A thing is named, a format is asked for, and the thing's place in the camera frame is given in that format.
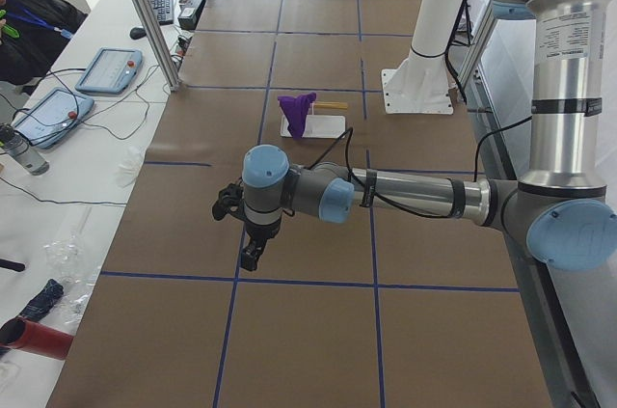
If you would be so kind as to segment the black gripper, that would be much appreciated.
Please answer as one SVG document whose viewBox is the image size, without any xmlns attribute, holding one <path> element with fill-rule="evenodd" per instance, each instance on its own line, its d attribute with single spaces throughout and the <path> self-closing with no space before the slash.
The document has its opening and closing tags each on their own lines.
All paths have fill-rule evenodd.
<svg viewBox="0 0 617 408">
<path fill-rule="evenodd" d="M 228 184 L 218 193 L 217 201 L 212 206 L 212 216 L 216 221 L 221 221 L 230 215 L 244 224 L 250 242 L 241 251 L 240 267 L 253 272 L 258 268 L 259 258 L 265 250 L 267 241 L 273 239 L 280 231 L 281 213 L 275 213 L 272 221 L 257 221 L 256 215 L 249 214 L 243 192 L 241 183 Z"/>
</svg>

